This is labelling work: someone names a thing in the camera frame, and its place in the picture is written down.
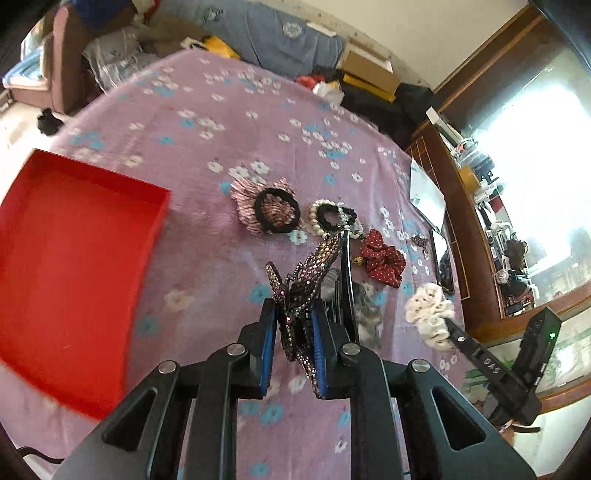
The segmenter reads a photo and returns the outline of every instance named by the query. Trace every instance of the white flower print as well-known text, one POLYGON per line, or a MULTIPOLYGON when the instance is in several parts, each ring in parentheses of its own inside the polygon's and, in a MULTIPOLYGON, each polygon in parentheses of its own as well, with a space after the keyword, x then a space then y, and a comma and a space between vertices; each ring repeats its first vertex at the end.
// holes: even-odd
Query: white flower print
POLYGON ((139 155, 130 155, 129 157, 124 157, 123 163, 130 168, 139 166, 144 160, 139 155))
POLYGON ((365 290, 365 294, 368 297, 373 297, 374 296, 374 286, 371 283, 364 282, 364 283, 361 284, 361 286, 365 290))
POLYGON ((197 120, 197 122, 202 127, 213 127, 216 124, 211 118, 200 118, 199 120, 197 120))
POLYGON ((241 179, 248 177, 248 170, 241 166, 236 166, 234 168, 230 168, 228 170, 228 175, 230 175, 234 179, 241 179))
POLYGON ((265 185, 267 184, 267 181, 259 175, 254 175, 253 177, 251 177, 251 181, 255 181, 257 183, 264 183, 265 185))
POLYGON ((346 450, 346 448, 347 448, 347 442, 344 441, 343 439, 341 439, 335 445, 335 453, 342 453, 346 450))
POLYGON ((223 172, 223 167, 216 161, 207 162, 207 166, 209 167, 209 170, 214 173, 223 172))
POLYGON ((187 310, 193 300, 195 300, 195 297, 188 295, 184 290, 177 290, 176 288, 164 296, 167 310, 177 313, 187 310))
POLYGON ((301 392, 305 386, 306 378, 303 375, 297 375, 296 377, 292 378, 287 384, 287 388, 289 389, 292 395, 301 392))
POLYGON ((179 116, 182 116, 183 118, 195 117, 195 112, 193 112, 192 110, 180 110, 177 113, 179 116))
POLYGON ((254 161, 251 163, 251 168, 255 173, 259 175, 266 175, 269 173, 269 167, 265 165, 262 161, 254 161))
POLYGON ((267 388, 267 397, 277 395, 279 393, 280 386, 281 384, 277 380, 271 378, 271 381, 269 382, 269 388, 267 388))
POLYGON ((236 417, 236 431, 239 432, 242 430, 244 425, 246 425, 246 420, 244 420, 244 417, 242 415, 236 417))
POLYGON ((292 230, 288 236, 290 238, 290 241, 295 243, 296 245, 305 244, 306 240, 308 240, 306 232, 303 232, 302 230, 292 230))

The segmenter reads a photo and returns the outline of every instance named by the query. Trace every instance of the black scrunchie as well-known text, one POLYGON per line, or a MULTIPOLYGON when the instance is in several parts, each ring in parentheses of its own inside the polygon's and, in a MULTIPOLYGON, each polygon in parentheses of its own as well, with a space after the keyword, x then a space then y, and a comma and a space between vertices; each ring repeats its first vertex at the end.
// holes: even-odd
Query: black scrunchie
MULTIPOLYGON (((332 225, 327 219, 327 213, 335 213, 339 214, 339 207, 336 205, 331 205, 330 203, 323 203, 320 205, 316 210, 316 220, 318 220, 318 224, 322 227, 322 230, 325 232, 338 232, 342 229, 342 227, 337 225, 332 225)), ((347 220, 348 225, 353 225, 355 220, 357 220, 357 214, 355 210, 352 208, 343 207, 343 213, 349 216, 349 220, 347 220)))
POLYGON ((261 224, 262 229, 265 232, 273 232, 273 233, 289 233, 296 229, 296 227, 300 224, 300 217, 301 217, 301 210, 300 206, 298 205, 297 201, 295 200, 294 196, 286 192, 283 189, 273 189, 268 188, 263 190, 256 196, 255 199, 255 217, 257 221, 261 224), (294 209, 294 218, 293 220, 281 226, 273 225, 269 220, 265 218, 265 215, 262 212, 262 202, 267 197, 267 195, 273 195, 275 197, 279 197, 281 200, 290 204, 290 206, 294 209))

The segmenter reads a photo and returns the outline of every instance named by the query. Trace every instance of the blue flower print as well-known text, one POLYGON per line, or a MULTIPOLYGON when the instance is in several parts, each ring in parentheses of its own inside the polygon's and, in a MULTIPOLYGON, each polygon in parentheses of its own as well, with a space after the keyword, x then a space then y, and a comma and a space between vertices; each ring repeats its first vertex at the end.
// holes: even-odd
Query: blue flower print
POLYGON ((261 403, 257 401, 244 401, 240 403, 240 413, 245 417, 254 417, 261 411, 261 403))
POLYGON ((290 241, 294 242, 296 245, 305 244, 306 240, 308 240, 306 233, 301 230, 292 230, 288 236, 290 241))
POLYGON ((258 284, 251 290, 251 295, 248 297, 248 301, 253 303, 263 303, 265 299, 271 297, 271 289, 269 285, 258 284))
POLYGON ((95 140, 92 142, 89 147, 93 150, 102 150, 105 147, 105 142, 103 140, 95 140))
POLYGON ((386 303, 386 300, 388 300, 388 294, 383 290, 377 292, 373 297, 373 302, 378 307, 384 305, 386 303))
POLYGON ((413 284, 409 281, 402 282, 402 291, 406 295, 412 295, 414 292, 413 284))
POLYGON ((261 423, 264 425, 274 425, 283 418, 283 405, 273 403, 265 408, 261 415, 261 423))
POLYGON ((160 323, 157 317, 146 315, 139 322, 136 327, 138 336, 153 337, 160 331, 160 323))
POLYGON ((163 97, 172 97, 176 92, 165 87, 154 87, 154 91, 163 97))
POLYGON ((258 477, 268 477, 271 468, 267 463, 255 463, 251 468, 251 475, 258 477))
POLYGON ((346 427, 349 422, 351 421, 351 412, 349 410, 345 410, 339 418, 339 427, 346 427))
POLYGON ((220 184, 220 190, 222 191, 222 193, 224 195, 230 195, 230 185, 232 184, 232 182, 229 181, 223 181, 220 184))

